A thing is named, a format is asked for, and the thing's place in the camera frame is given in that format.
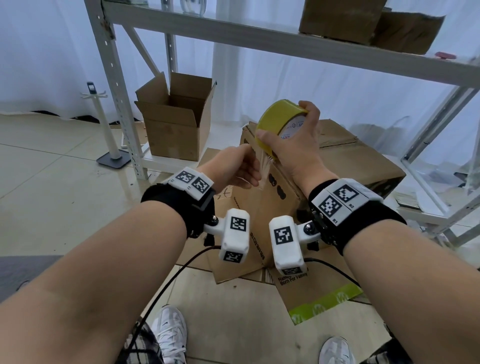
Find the forearm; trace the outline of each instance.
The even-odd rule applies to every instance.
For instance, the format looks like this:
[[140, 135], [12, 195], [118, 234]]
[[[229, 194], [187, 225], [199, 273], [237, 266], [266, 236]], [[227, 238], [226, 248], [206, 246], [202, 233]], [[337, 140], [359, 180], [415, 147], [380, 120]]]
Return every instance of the forearm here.
[[[75, 342], [78, 350], [83, 348], [87, 353], [94, 350], [90, 342], [100, 348], [107, 346], [111, 350], [102, 354], [113, 355], [109, 358], [113, 360], [133, 323], [173, 268], [186, 237], [185, 224], [172, 208], [157, 201], [144, 202], [74, 248], [6, 301], [0, 310], [8, 312], [2, 317], [12, 322], [2, 326], [17, 327], [23, 336], [28, 326], [26, 335], [32, 337], [26, 341], [39, 347], [51, 345], [52, 336]], [[6, 335], [2, 332], [2, 338], [8, 340]]]
[[480, 362], [480, 274], [392, 220], [346, 245], [345, 260], [415, 363]]

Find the qr-like marker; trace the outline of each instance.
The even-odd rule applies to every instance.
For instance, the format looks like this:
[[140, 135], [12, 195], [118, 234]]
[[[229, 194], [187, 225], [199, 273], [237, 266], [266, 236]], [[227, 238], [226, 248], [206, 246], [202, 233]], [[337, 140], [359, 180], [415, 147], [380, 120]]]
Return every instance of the qr-like marker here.
[[359, 195], [357, 191], [355, 191], [353, 188], [351, 188], [349, 185], [344, 184], [342, 187], [340, 187], [338, 190], [333, 192], [335, 196], [337, 196], [340, 200], [343, 202], [348, 202], [352, 198], [356, 197]]
[[247, 220], [244, 218], [236, 218], [232, 216], [230, 228], [234, 230], [247, 231]]
[[318, 208], [326, 214], [328, 217], [331, 217], [334, 213], [336, 213], [342, 205], [340, 205], [332, 196], [328, 196], [319, 206]]
[[300, 267], [293, 267], [293, 268], [282, 269], [282, 272], [286, 276], [291, 276], [292, 274], [300, 274], [302, 271]]
[[292, 230], [290, 230], [290, 226], [275, 229], [273, 230], [273, 234], [275, 236], [275, 243], [277, 245], [291, 243], [293, 241]]
[[190, 183], [191, 180], [193, 180], [195, 176], [191, 173], [188, 173], [187, 171], [182, 171], [177, 177], [175, 177], [177, 180], [180, 180], [185, 183]]
[[208, 190], [208, 188], [210, 187], [210, 185], [205, 182], [204, 180], [202, 180], [200, 177], [198, 177], [193, 183], [192, 183], [192, 186], [195, 187], [197, 190], [200, 191], [200, 193], [204, 193], [206, 190]]
[[242, 253], [236, 253], [236, 252], [225, 252], [225, 256], [223, 257], [223, 260], [227, 262], [232, 262], [232, 263], [240, 263], [241, 259], [243, 257]]

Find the white tracking module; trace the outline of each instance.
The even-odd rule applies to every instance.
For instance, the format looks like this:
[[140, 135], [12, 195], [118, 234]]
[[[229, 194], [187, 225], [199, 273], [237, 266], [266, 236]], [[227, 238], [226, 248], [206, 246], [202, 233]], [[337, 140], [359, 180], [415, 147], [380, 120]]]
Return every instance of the white tracking module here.
[[250, 240], [250, 215], [247, 211], [231, 208], [225, 218], [214, 226], [204, 225], [204, 231], [222, 237], [218, 257], [232, 263], [243, 263], [247, 258]]
[[320, 239], [312, 221], [296, 225], [292, 216], [273, 218], [268, 224], [275, 267], [282, 276], [307, 273], [300, 244]]

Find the black wrist strap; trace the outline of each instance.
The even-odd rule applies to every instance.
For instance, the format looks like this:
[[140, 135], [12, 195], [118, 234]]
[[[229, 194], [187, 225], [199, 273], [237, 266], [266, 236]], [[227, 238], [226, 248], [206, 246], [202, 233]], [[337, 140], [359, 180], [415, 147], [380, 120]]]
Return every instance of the black wrist strap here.
[[322, 214], [312, 200], [327, 186], [336, 180], [329, 180], [315, 187], [309, 195], [309, 205], [313, 213], [313, 222], [318, 231], [322, 234], [322, 240], [330, 245], [334, 245], [338, 252], [343, 255], [343, 250], [347, 243], [364, 228], [373, 225], [382, 220], [396, 220], [407, 224], [394, 210], [385, 206], [380, 201], [369, 201], [359, 209], [353, 211], [342, 223], [335, 226], [327, 218], [322, 218]]
[[215, 215], [214, 194], [215, 191], [211, 188], [200, 201], [197, 201], [185, 191], [159, 183], [147, 188], [141, 202], [159, 201], [170, 206], [185, 222], [187, 236], [198, 238], [204, 231], [204, 224]]

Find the green tape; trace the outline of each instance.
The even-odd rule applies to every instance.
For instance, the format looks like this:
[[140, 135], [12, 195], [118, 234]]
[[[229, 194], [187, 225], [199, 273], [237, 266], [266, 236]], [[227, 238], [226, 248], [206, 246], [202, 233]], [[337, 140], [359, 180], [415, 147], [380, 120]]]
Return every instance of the green tape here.
[[308, 319], [317, 316], [350, 298], [358, 296], [361, 293], [363, 293], [363, 291], [360, 287], [357, 287], [353, 283], [349, 283], [312, 303], [305, 303], [301, 306], [295, 307], [288, 313], [290, 314], [290, 318], [294, 325], [298, 325], [299, 323], [307, 321]]

